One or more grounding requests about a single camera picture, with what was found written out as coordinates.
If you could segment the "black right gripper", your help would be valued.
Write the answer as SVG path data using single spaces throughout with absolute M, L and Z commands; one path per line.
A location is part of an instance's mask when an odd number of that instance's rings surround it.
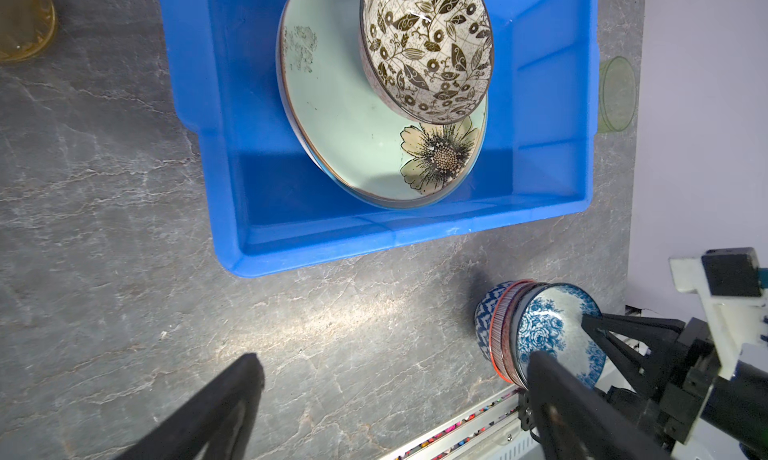
M 739 361 L 731 379 L 720 377 L 706 322 L 584 314 L 581 326 L 630 384 L 610 388 L 606 401 L 664 449 L 703 420 L 743 453 L 767 452 L 767 373 Z

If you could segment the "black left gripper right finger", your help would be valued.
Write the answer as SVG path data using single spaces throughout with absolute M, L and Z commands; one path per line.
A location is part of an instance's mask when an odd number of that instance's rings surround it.
M 547 459 L 668 459 L 670 454 L 557 360 L 534 352 L 528 392 Z

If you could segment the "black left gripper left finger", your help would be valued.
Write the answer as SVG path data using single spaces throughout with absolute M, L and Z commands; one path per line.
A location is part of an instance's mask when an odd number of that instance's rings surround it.
M 265 374 L 255 353 L 235 360 L 121 459 L 242 459 Z

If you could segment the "blue rose pattern bowl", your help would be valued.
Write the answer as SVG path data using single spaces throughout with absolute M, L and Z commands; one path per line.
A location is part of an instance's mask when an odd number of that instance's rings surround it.
M 529 386 L 527 370 L 534 352 L 551 355 L 585 386 L 597 384 L 607 356 L 582 328 L 585 315 L 599 318 L 602 312 L 585 290 L 573 284 L 547 283 L 523 297 L 510 341 L 524 388 Z

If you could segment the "red rimmed bottom bowl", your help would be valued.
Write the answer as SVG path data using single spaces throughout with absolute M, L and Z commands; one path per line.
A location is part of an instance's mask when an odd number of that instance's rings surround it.
M 512 317 L 522 296 L 535 285 L 533 280 L 526 279 L 508 286 L 497 301 L 490 320 L 488 347 L 492 366 L 500 378 L 520 387 L 523 383 L 512 360 Z

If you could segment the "green flower plate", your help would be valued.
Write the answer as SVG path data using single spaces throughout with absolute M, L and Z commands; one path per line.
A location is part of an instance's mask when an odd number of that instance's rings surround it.
M 374 92 L 360 50 L 360 0 L 288 0 L 278 28 L 285 113 L 311 160 L 350 194 L 412 209 L 454 192 L 483 145 L 488 92 L 457 123 L 396 114 Z

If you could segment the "green leaf patterned bowl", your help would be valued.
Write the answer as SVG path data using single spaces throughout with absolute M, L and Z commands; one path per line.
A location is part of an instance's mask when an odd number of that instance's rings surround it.
M 482 104 L 494 66 L 484 0 L 360 0 L 359 25 L 366 78 L 396 114 L 447 125 Z

